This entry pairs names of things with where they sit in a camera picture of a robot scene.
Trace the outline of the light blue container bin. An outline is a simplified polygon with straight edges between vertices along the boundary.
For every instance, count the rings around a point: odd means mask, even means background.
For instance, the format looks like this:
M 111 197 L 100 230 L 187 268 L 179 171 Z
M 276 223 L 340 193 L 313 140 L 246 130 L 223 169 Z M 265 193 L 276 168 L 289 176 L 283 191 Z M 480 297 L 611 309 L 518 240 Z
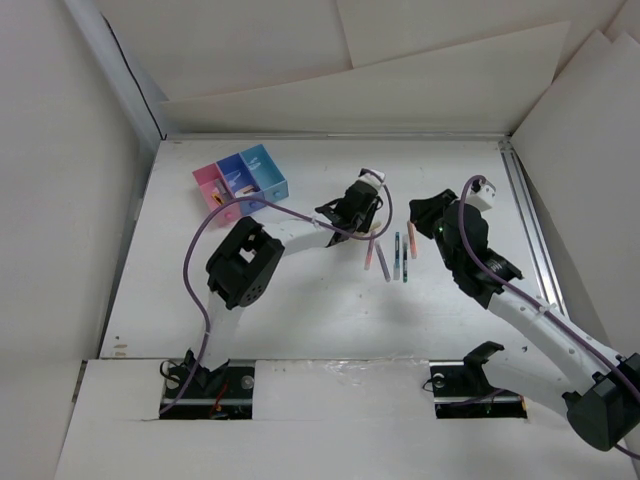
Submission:
M 263 144 L 240 155 L 265 200 L 276 203 L 289 197 L 288 182 Z

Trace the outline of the orange highlighter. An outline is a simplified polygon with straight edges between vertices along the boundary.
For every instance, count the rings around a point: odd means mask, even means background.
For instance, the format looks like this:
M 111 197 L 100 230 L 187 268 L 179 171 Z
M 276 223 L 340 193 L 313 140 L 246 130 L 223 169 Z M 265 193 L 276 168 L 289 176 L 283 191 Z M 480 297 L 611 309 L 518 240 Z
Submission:
M 414 224 L 409 220 L 407 222 L 407 230 L 408 230 L 408 240 L 409 240 L 409 249 L 412 259 L 417 259 L 418 251 L 417 251 L 417 243 L 415 236 L 415 227 Z

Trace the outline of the right aluminium rail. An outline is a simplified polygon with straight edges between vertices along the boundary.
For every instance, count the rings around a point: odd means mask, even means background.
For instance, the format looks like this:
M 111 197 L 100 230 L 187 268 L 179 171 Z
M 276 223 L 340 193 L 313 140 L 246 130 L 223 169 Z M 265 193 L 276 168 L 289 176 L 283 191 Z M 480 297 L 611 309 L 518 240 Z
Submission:
M 564 296 L 526 182 L 522 163 L 509 140 L 499 141 L 498 150 L 524 227 L 536 281 L 544 298 L 549 303 L 555 303 L 558 309 L 565 313 Z

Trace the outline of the pink highlighter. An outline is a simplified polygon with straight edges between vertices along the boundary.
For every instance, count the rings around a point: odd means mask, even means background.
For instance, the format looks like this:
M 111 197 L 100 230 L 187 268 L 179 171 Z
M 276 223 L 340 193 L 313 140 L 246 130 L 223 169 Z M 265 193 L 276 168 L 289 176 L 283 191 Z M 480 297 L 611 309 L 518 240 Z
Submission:
M 365 271 L 368 271 L 371 268 L 374 247 L 375 247 L 375 240 L 370 239 L 367 243 L 367 250 L 366 250 L 365 262 L 364 262 Z

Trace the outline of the dark blue container bin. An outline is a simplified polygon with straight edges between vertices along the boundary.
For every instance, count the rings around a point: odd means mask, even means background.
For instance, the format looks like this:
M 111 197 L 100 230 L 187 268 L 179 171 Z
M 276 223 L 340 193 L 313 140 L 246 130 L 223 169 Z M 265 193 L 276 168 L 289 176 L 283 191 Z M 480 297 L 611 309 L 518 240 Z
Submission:
M 249 169 L 248 164 L 239 153 L 219 160 L 217 162 L 217 166 L 222 173 L 233 198 L 236 198 L 234 193 L 237 190 L 248 185 L 253 185 L 257 190 L 257 193 L 255 195 L 248 197 L 254 197 L 255 199 L 264 198 L 263 190 L 259 187 L 256 179 Z M 250 215 L 254 211 L 264 207 L 261 202 L 258 202 L 255 199 L 238 204 L 243 215 Z

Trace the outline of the yellow utility knife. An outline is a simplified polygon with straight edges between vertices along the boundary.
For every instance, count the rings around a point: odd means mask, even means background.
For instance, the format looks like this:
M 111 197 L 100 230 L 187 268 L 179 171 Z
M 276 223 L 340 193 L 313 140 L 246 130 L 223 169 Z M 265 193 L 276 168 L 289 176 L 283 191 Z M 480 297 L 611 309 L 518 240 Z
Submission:
M 212 193 L 211 198 L 214 200 L 216 207 L 222 206 L 226 201 L 218 194 Z

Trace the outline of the purple highlighter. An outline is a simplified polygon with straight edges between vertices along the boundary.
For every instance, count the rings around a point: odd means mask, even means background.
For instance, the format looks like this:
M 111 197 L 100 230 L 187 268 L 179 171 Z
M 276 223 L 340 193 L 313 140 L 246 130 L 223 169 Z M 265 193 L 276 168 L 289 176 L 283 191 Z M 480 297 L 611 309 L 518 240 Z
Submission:
M 386 261 L 385 255 L 384 255 L 384 251 L 383 248 L 380 244 L 380 242 L 378 240 L 375 241 L 375 250 L 376 250 L 376 254 L 381 266 L 381 270 L 383 272 L 383 276 L 385 279 L 385 282 L 390 283 L 391 282 L 391 273 L 388 267 L 388 263 Z

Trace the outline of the blue gel pen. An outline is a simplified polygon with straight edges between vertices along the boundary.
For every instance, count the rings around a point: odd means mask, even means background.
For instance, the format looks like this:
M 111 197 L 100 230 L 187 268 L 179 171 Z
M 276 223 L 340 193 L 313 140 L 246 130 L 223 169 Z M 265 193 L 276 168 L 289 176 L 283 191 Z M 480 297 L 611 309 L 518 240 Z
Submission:
M 401 273 L 401 238 L 400 232 L 396 231 L 394 236 L 394 262 L 393 262 L 393 279 L 400 280 Z

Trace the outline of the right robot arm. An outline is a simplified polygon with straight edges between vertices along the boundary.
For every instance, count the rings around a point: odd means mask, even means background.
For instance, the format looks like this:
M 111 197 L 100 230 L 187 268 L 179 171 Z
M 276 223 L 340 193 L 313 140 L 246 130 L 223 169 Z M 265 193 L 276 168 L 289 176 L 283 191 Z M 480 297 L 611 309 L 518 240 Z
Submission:
M 435 242 L 453 282 L 480 307 L 519 331 L 549 361 L 523 348 L 485 341 L 463 359 L 473 393 L 504 389 L 565 418 L 599 451 L 617 449 L 639 425 L 639 356 L 594 339 L 540 297 L 522 272 L 488 245 L 485 202 L 446 189 L 409 203 L 415 229 Z

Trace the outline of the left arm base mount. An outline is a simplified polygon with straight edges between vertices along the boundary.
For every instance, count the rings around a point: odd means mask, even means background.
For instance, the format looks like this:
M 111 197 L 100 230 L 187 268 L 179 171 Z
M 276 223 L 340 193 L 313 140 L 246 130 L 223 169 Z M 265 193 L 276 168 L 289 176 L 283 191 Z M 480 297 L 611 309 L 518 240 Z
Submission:
M 177 363 L 165 360 L 159 372 L 164 390 L 161 420 L 251 420 L 255 367 L 253 361 L 227 362 L 215 371 L 197 365 L 191 350 Z

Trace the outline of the light blue pen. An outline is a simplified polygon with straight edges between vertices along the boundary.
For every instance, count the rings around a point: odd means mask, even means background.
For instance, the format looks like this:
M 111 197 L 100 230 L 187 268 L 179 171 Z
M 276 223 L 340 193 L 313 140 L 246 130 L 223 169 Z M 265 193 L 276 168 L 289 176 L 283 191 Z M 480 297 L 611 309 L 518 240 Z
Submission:
M 227 191 L 226 191 L 226 188 L 225 188 L 223 182 L 219 178 L 217 178 L 217 179 L 214 180 L 214 183 L 215 183 L 216 188 L 219 191 L 220 196 L 221 197 L 225 197 L 226 194 L 227 194 Z

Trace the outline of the pink container bin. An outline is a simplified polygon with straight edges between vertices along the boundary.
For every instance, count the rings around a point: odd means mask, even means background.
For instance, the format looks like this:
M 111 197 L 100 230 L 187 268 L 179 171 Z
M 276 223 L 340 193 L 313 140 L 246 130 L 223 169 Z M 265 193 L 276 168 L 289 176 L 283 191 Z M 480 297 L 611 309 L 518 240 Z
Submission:
M 192 175 L 198 185 L 198 188 L 204 198 L 204 201 L 206 202 L 211 212 L 221 207 L 221 206 L 216 207 L 214 200 L 211 198 L 212 193 L 220 195 L 214 183 L 215 179 L 219 178 L 223 182 L 226 188 L 227 194 L 225 197 L 222 197 L 226 201 L 226 203 L 234 199 L 231 195 L 229 187 L 222 173 L 220 172 L 217 166 L 217 163 L 212 163 L 202 168 L 199 168 L 197 170 L 194 170 L 192 172 Z M 239 220 L 240 218 L 241 218 L 241 209 L 238 206 L 238 204 L 233 204 L 230 207 L 225 208 L 221 213 L 219 213 L 212 220 L 212 223 L 217 227 L 225 227 Z

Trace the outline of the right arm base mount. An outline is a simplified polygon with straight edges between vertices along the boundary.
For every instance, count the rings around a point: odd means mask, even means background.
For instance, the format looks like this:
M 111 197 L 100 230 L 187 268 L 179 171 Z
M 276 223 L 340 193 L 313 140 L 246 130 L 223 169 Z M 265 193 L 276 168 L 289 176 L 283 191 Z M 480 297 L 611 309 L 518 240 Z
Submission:
M 422 389 L 433 395 L 439 420 L 526 419 L 523 398 L 510 390 L 492 386 L 482 367 L 491 355 L 504 350 L 488 341 L 461 360 L 430 360 L 429 378 Z

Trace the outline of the green gel pen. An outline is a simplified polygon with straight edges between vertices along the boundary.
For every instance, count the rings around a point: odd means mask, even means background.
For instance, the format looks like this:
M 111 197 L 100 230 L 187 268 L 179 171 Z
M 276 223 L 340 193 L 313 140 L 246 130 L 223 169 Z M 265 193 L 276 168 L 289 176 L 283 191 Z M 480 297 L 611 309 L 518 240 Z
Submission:
M 402 281 L 408 282 L 409 239 L 408 235 L 402 238 Z

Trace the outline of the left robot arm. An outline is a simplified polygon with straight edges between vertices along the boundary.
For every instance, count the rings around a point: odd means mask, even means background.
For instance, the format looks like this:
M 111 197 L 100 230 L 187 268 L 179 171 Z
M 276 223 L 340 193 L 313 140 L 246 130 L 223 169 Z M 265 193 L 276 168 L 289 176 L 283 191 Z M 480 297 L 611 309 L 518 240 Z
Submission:
M 372 172 L 347 188 L 343 197 L 317 207 L 311 215 L 261 224 L 241 218 L 207 261 L 209 289 L 203 340 L 188 384 L 201 396 L 222 387 L 220 368 L 230 359 L 244 310 L 265 292 L 280 260 L 306 250 L 330 248 L 369 232 L 381 205 L 384 181 Z

